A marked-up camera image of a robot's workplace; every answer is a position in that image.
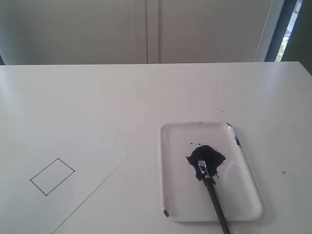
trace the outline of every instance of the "white cabinet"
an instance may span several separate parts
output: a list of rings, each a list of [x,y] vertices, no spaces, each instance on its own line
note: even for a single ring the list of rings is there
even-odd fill
[[[1,0],[6,64],[263,61],[283,0]]]

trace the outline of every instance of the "white table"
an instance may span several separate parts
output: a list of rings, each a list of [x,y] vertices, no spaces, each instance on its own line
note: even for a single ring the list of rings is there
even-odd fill
[[[311,232],[312,77],[297,62],[2,66],[0,170],[27,147],[10,141],[20,128],[21,142],[39,144],[30,122],[48,129],[69,116],[95,131],[113,126],[131,156],[56,234],[220,234],[217,223],[175,223],[160,207],[158,129],[189,121],[237,130],[265,211],[231,223],[234,234]]]

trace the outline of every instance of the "white tray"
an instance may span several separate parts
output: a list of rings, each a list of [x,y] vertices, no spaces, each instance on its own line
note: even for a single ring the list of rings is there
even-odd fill
[[[178,222],[218,221],[207,188],[186,156],[205,144],[225,156],[214,177],[228,221],[259,218],[263,205],[233,127],[223,122],[166,124],[159,132],[161,205]]]

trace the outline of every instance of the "black brush handle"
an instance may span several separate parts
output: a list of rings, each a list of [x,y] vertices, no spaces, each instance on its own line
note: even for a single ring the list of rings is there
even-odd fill
[[[204,181],[204,184],[206,185],[206,187],[208,189],[211,201],[213,202],[214,209],[215,209],[216,215],[218,216],[218,219],[219,219],[220,225],[222,227],[223,233],[224,234],[231,234],[229,226],[228,226],[226,219],[224,217],[219,199],[216,195],[215,187],[213,185],[213,180],[211,178],[204,178],[203,181]]]

